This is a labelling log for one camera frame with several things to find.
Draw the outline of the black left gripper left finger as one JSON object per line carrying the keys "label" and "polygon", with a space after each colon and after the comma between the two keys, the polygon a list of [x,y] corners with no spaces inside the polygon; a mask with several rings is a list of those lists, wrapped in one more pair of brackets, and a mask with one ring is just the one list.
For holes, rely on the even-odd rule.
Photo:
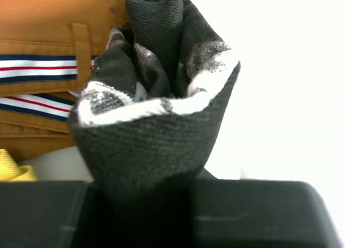
{"label": "black left gripper left finger", "polygon": [[88,211],[86,182],[1,183],[1,247],[83,247]]}

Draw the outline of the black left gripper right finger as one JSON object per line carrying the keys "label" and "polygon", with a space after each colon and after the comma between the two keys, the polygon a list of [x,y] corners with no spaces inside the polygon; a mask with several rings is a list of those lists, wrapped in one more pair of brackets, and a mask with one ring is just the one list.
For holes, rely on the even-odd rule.
{"label": "black left gripper right finger", "polygon": [[199,180],[196,247],[341,247],[319,193],[300,181]]}

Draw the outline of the yellow cloth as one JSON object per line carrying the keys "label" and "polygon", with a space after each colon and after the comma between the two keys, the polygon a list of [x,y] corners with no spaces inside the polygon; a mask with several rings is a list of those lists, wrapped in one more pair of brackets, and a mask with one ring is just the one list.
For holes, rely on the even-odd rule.
{"label": "yellow cloth", "polygon": [[1,182],[28,182],[38,179],[31,166],[19,166],[5,149],[1,149],[0,180]]}

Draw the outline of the black and white garment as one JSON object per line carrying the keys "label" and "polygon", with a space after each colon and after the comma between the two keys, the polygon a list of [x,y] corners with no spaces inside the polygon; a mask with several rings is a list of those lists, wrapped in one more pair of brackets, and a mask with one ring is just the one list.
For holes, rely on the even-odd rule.
{"label": "black and white garment", "polygon": [[126,0],[70,114],[93,178],[111,191],[185,182],[204,168],[240,71],[191,0]]}

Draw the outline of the brown trousers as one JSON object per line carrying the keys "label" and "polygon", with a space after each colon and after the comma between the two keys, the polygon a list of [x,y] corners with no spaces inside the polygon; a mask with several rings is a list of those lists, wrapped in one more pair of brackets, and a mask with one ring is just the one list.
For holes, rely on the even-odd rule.
{"label": "brown trousers", "polygon": [[67,119],[125,0],[1,0],[1,148],[16,161],[73,146]]}

